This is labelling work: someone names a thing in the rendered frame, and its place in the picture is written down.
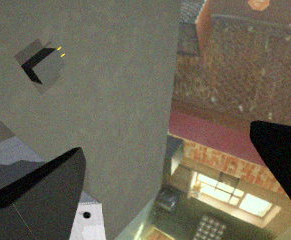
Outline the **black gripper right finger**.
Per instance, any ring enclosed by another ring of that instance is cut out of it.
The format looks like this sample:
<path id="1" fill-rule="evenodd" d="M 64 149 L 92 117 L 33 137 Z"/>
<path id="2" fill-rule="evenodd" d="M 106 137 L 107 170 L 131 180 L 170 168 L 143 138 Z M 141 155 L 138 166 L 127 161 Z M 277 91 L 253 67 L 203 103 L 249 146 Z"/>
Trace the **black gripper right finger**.
<path id="1" fill-rule="evenodd" d="M 250 140 L 291 200 L 291 125 L 252 121 Z"/>

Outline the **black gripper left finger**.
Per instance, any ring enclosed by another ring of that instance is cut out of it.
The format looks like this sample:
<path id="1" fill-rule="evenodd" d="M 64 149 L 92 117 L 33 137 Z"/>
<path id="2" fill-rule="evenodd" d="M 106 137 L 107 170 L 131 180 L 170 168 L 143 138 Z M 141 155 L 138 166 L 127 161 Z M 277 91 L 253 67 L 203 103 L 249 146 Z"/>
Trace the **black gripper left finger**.
<path id="1" fill-rule="evenodd" d="M 76 147 L 0 189 L 0 240 L 69 240 L 85 171 Z"/>

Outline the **two-prong plug with yellow prongs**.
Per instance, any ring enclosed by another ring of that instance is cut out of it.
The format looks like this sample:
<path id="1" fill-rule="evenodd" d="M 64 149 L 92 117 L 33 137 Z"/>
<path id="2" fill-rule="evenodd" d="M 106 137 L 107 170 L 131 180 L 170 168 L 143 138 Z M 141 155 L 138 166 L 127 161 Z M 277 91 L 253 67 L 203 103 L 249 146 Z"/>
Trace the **two-prong plug with yellow prongs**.
<path id="1" fill-rule="evenodd" d="M 62 56 L 65 53 L 58 53 L 61 47 L 44 48 L 37 55 L 30 57 L 30 60 L 22 64 L 21 67 L 34 83 L 45 84 L 53 75 L 56 75 L 60 69 L 65 67 Z"/>

